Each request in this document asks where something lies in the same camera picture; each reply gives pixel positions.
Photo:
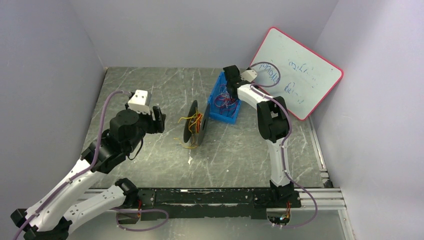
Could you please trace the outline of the blue plastic bin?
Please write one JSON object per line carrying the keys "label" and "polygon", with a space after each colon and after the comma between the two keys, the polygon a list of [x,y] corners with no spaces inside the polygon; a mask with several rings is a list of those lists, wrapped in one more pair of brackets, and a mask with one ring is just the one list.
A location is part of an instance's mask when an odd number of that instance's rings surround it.
{"label": "blue plastic bin", "polygon": [[241,107],[241,101],[230,97],[227,92],[226,83],[227,81],[222,71],[207,100],[207,103],[211,106],[209,117],[234,125]]}

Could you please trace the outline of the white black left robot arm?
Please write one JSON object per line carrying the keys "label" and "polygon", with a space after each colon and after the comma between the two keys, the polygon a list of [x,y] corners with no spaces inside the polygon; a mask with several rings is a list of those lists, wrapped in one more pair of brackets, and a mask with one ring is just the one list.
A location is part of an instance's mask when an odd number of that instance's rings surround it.
{"label": "white black left robot arm", "polygon": [[18,208],[11,219],[17,235],[26,240],[65,240],[94,217],[108,210],[139,207],[139,189],[127,178],[79,202],[95,182],[116,166],[138,153],[147,134],[162,133],[166,115],[158,106],[146,111],[126,106],[101,129],[97,139],[82,153],[71,171],[40,201],[29,208]]}

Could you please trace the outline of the grey perforated cable spool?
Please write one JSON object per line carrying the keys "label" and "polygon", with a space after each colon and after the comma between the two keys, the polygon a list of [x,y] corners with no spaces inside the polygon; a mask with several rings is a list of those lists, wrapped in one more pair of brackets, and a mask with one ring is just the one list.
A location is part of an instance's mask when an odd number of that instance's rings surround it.
{"label": "grey perforated cable spool", "polygon": [[186,149],[199,147],[205,138],[211,105],[208,103],[204,112],[199,111],[198,101],[194,100],[190,106],[188,115],[181,117],[178,122],[185,121],[183,129],[183,143]]}

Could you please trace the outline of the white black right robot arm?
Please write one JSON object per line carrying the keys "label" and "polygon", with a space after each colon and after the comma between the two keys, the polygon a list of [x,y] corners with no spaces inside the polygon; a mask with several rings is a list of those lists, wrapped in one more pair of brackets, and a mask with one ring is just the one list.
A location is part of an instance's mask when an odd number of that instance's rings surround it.
{"label": "white black right robot arm", "polygon": [[270,157],[271,199],[275,202],[285,200],[294,192],[285,152],[285,141],[292,130],[285,101],[280,96],[272,97],[260,91],[253,82],[244,80],[236,65],[224,67],[223,72],[230,96],[256,110],[258,131],[268,146]]}

